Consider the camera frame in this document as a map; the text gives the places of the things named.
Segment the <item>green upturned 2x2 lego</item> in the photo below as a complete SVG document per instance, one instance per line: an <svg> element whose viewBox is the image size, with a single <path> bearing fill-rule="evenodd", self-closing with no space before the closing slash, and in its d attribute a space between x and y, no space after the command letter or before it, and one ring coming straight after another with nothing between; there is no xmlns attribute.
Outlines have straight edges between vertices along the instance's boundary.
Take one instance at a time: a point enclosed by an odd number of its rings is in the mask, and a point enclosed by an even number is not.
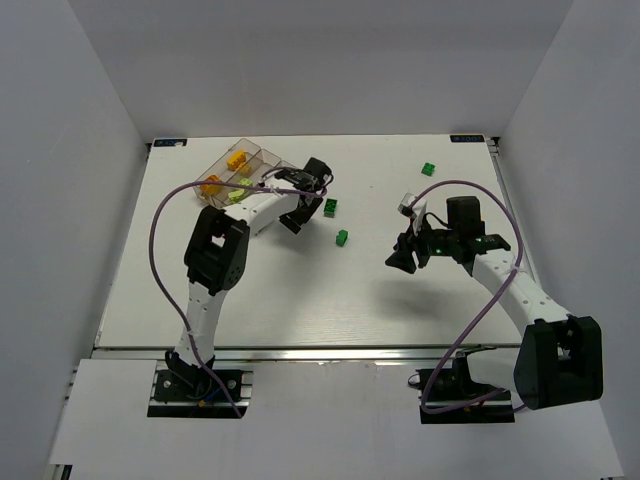
<svg viewBox="0 0 640 480"><path fill-rule="evenodd" d="M338 201L336 199L327 198L324 204L323 215L325 217L334 218L337 210Z"/></svg>

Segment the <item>green lego brick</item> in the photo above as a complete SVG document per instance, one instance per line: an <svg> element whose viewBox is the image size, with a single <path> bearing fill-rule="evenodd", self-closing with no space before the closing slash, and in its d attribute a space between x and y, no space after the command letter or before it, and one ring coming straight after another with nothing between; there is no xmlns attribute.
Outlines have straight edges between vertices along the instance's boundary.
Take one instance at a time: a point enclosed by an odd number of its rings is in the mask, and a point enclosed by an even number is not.
<svg viewBox="0 0 640 480"><path fill-rule="evenodd" d="M347 240L348 240L348 231L340 230L336 235L335 243L338 246L343 247L346 244Z"/></svg>

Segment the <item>orange long lego brick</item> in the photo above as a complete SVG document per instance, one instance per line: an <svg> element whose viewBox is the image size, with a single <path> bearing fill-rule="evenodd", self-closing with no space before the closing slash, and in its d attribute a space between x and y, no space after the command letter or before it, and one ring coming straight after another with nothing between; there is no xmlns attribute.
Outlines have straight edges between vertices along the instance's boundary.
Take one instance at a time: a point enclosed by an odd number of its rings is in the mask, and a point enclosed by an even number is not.
<svg viewBox="0 0 640 480"><path fill-rule="evenodd" d="M241 169L247 162L247 154L244 150L238 150L233 152L226 161L227 168L230 171L237 171Z"/></svg>

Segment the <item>orange round printed lego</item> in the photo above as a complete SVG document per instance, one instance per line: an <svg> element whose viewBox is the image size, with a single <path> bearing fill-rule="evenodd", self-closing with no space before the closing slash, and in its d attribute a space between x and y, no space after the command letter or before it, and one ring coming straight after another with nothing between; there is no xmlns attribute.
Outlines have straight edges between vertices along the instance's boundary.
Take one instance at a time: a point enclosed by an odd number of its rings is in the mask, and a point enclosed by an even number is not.
<svg viewBox="0 0 640 480"><path fill-rule="evenodd" d="M205 184L199 186L204 195L215 196L222 188L222 180L215 174L208 176L204 181Z"/></svg>

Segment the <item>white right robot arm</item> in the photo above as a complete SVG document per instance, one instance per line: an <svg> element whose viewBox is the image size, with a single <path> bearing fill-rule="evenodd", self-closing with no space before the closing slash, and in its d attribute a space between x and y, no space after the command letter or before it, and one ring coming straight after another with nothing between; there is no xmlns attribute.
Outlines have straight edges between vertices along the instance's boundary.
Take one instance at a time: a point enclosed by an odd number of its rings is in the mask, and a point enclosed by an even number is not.
<svg viewBox="0 0 640 480"><path fill-rule="evenodd" d="M600 399L602 331L596 320L572 314L517 267L509 243L486 232L477 197L452 197L446 207L447 220L435 229L425 203L406 194L399 211L410 224L386 265L413 274L433 257L453 259L491 294L521 343L457 351L450 368L428 377L428 395L441 391L481 403L493 391L512 392L531 410Z"/></svg>

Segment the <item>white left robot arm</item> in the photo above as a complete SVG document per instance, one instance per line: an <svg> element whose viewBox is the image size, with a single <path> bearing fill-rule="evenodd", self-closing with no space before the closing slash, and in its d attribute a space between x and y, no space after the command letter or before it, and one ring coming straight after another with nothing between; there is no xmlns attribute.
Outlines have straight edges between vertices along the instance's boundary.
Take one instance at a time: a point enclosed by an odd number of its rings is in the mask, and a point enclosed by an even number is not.
<svg viewBox="0 0 640 480"><path fill-rule="evenodd" d="M222 305L244 274L250 239L275 221L298 233L322 204L332 179L330 167L312 157L302 169L284 166L268 173L257 183L260 192L201 211L184 255L189 325L165 355L173 373L192 381L203 365L212 366Z"/></svg>

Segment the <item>clear three-compartment organizer tray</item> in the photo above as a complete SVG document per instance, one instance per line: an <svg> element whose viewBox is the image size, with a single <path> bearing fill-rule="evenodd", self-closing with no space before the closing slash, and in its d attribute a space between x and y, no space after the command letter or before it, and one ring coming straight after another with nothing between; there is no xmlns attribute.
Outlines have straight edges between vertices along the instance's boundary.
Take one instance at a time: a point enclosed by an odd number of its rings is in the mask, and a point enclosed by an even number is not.
<svg viewBox="0 0 640 480"><path fill-rule="evenodd" d="M242 174L240 169L230 171L227 168L227 159L233 152L238 150L244 150L247 154L247 162L244 166L250 165L252 167L249 175ZM274 176L275 170L282 166L295 167L293 164L283 160L269 150L260 147L258 144L246 138L242 138L197 178L197 181L201 184L193 186L192 190L200 201L218 209L236 205L230 204L228 194L237 189L244 189L246 191L241 201L237 204L242 204L246 207L249 205L258 205L266 200L271 200L273 197L279 197L279 194L272 191L273 188L292 189L289 182L276 179ZM215 196L204 195L199 186L205 184L204 179L212 174L217 175L222 180L222 188ZM253 186L240 187L238 181L241 178L249 178L253 182Z"/></svg>

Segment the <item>blue right corner label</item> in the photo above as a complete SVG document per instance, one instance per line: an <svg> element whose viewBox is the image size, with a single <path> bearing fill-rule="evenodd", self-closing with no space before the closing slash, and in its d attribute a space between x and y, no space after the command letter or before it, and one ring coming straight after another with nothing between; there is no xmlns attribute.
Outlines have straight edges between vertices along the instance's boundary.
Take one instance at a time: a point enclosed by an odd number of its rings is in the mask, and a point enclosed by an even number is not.
<svg viewBox="0 0 640 480"><path fill-rule="evenodd" d="M481 134L451 134L452 143L484 143L485 138Z"/></svg>

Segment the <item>blue corner label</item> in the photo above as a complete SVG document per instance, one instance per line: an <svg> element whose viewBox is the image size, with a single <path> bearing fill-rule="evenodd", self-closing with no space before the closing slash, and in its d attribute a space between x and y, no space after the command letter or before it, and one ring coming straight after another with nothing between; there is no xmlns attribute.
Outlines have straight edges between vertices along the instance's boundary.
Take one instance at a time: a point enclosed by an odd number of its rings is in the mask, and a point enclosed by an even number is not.
<svg viewBox="0 0 640 480"><path fill-rule="evenodd" d="M481 134L451 134L452 143L484 143L485 138Z"/></svg>
<svg viewBox="0 0 640 480"><path fill-rule="evenodd" d="M184 147L187 145L188 140L186 138L159 138L155 139L153 148L174 148Z"/></svg>

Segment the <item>blue left corner label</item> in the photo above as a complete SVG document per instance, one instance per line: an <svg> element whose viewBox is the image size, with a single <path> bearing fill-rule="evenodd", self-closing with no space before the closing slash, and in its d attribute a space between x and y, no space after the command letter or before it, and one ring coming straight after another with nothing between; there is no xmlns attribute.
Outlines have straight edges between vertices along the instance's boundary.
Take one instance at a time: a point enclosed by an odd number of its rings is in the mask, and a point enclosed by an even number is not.
<svg viewBox="0 0 640 480"><path fill-rule="evenodd" d="M159 138L155 139L153 148L174 148L184 147L187 145L188 140L186 138Z"/></svg>

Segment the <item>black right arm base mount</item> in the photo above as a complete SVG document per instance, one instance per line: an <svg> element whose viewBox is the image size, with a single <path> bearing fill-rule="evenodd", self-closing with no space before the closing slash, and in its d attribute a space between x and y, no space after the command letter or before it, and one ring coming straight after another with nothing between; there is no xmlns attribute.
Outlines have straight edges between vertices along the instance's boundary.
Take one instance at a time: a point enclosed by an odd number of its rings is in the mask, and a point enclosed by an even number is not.
<svg viewBox="0 0 640 480"><path fill-rule="evenodd" d="M419 407L422 425L509 424L515 422L511 393L505 391L490 399L477 400L495 390L491 385L475 383L468 371L466 352L455 353L436 374L426 396L426 408L442 409L474 399L474 403L443 413L426 413Z"/></svg>

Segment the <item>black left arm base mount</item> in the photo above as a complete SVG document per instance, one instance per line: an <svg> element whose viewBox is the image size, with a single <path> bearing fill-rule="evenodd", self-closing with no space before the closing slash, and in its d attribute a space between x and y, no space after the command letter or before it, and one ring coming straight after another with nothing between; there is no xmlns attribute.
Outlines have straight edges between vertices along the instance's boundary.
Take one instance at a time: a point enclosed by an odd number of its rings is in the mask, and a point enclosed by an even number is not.
<svg viewBox="0 0 640 480"><path fill-rule="evenodd" d="M182 361L174 350L165 352L164 363L156 368L148 408L148 418L240 419L251 398L252 372L241 369L213 369L219 381L198 364Z"/></svg>

